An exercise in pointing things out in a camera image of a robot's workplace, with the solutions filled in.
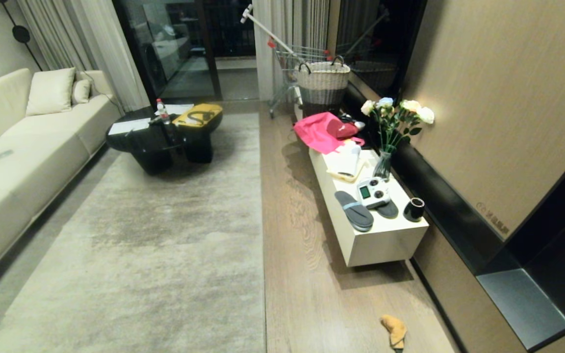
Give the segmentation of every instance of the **water bottle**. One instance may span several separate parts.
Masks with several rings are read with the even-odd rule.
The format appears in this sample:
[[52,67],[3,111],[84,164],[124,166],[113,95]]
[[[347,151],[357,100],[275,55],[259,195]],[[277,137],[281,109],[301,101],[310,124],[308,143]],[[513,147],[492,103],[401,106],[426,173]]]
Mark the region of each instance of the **water bottle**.
[[167,125],[170,124],[171,120],[169,118],[169,114],[167,114],[167,108],[164,106],[163,101],[160,98],[156,99],[156,108],[158,110],[158,115],[163,120],[163,123],[166,123]]

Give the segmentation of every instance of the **black cup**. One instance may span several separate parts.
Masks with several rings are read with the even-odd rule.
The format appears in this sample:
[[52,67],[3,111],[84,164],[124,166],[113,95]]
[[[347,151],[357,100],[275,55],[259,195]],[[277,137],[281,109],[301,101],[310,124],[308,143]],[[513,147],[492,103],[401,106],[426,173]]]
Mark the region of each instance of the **black cup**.
[[411,222],[419,222],[424,214],[424,201],[418,197],[414,197],[404,208],[404,217]]

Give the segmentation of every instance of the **glass vase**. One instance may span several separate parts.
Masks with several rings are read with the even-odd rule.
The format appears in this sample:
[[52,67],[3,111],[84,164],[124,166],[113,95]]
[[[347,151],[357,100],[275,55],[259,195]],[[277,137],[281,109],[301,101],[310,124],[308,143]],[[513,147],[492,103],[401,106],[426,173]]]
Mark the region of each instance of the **glass vase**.
[[379,161],[374,167],[374,176],[389,180],[389,171],[392,169],[392,154],[396,151],[396,147],[388,145],[384,151],[381,151]]

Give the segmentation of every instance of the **coffee table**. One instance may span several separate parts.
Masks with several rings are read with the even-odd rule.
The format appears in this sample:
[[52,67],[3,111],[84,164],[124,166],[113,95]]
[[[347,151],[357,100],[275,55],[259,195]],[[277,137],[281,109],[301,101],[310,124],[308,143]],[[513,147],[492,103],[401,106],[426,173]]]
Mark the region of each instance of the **coffee table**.
[[[129,112],[115,124],[144,118],[154,118],[151,107]],[[222,122],[222,114],[214,119],[202,128],[177,127],[174,124],[150,125],[147,129],[112,135],[108,134],[108,128],[106,143],[115,150],[131,153],[141,168],[150,175],[159,174],[173,165],[171,150],[174,149],[184,151],[188,161],[210,163],[213,160],[210,134]]]

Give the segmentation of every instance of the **pink cloth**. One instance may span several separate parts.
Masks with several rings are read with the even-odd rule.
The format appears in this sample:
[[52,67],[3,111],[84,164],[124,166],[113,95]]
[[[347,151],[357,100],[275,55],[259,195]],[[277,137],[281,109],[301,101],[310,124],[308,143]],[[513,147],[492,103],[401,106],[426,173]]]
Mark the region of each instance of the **pink cloth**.
[[[328,125],[333,120],[340,122],[339,118],[330,112],[318,113],[298,121],[293,129],[308,147],[317,152],[329,154],[339,146],[343,146],[343,141],[339,141],[336,137],[328,133]],[[364,141],[362,139],[352,139],[363,146]]]

